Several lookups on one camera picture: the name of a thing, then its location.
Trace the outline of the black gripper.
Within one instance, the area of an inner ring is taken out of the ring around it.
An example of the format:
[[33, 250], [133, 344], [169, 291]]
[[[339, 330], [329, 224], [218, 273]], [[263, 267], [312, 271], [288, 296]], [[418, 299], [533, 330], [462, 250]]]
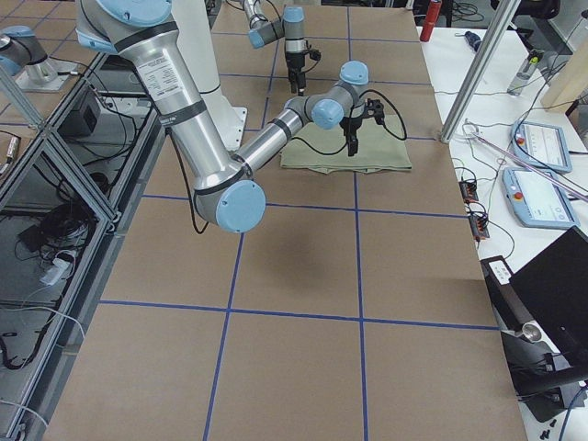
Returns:
[[304, 96], [305, 88], [300, 85], [306, 85], [304, 73], [305, 54], [303, 52], [287, 53], [288, 81], [290, 83], [290, 92], [294, 96]]
[[358, 152], [357, 131], [361, 128], [363, 117], [343, 117], [342, 129], [344, 131], [345, 141], [347, 144], [347, 155], [353, 157]]

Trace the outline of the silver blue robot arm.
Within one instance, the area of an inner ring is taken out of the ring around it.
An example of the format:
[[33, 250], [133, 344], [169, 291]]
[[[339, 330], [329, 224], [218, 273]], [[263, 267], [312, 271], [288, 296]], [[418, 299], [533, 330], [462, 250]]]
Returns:
[[284, 40], [284, 54], [290, 91], [303, 96], [306, 90], [306, 60], [311, 45], [305, 37], [304, 11], [301, 6], [286, 6], [283, 13], [270, 20], [262, 12], [260, 1], [240, 1], [248, 19], [248, 38], [255, 49]]
[[195, 175], [195, 212], [224, 231], [244, 233], [260, 222], [266, 195], [253, 174], [306, 124], [346, 129], [348, 120], [364, 109], [368, 67], [360, 61], [346, 62], [329, 91], [291, 98], [255, 137], [232, 153], [197, 86], [205, 70], [216, 67], [203, 2], [78, 1], [75, 5], [80, 44], [133, 64], [160, 123]]

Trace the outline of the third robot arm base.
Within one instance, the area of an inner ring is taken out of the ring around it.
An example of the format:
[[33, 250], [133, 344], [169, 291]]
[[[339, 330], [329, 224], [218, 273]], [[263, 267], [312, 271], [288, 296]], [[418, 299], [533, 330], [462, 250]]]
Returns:
[[78, 73], [77, 62], [51, 58], [33, 30], [21, 25], [1, 30], [1, 66], [27, 92], [58, 92]]

